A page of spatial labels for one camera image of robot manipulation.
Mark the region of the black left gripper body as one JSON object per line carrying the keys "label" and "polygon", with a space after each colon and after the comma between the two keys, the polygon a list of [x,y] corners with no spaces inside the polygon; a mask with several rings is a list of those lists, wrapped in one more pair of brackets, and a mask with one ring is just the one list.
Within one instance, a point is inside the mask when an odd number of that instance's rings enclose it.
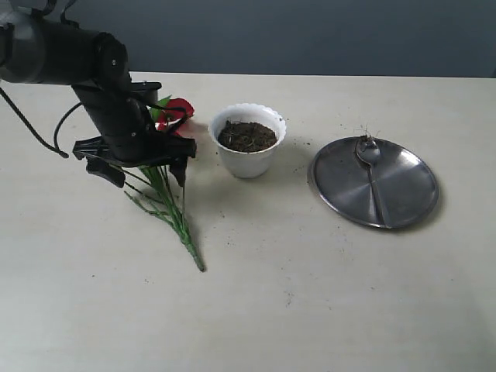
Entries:
{"label": "black left gripper body", "polygon": [[170,164],[178,157],[196,155],[194,139],[180,137],[172,129],[158,131],[149,107],[129,91],[103,91],[89,85],[72,87],[88,113],[99,137],[79,140],[73,154],[86,157],[107,157],[121,160],[124,167]]}

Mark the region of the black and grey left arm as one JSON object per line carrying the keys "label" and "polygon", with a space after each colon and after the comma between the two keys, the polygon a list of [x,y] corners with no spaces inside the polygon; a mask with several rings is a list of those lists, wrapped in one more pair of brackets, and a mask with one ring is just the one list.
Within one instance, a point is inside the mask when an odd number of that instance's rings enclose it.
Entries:
{"label": "black and grey left arm", "polygon": [[126,47],[112,34],[47,20],[54,6],[22,12],[1,3],[1,79],[73,89],[99,132],[72,150],[89,174],[121,188],[126,168],[167,166],[183,187],[196,153],[196,142],[176,133],[188,111],[159,104],[159,82],[132,81]]}

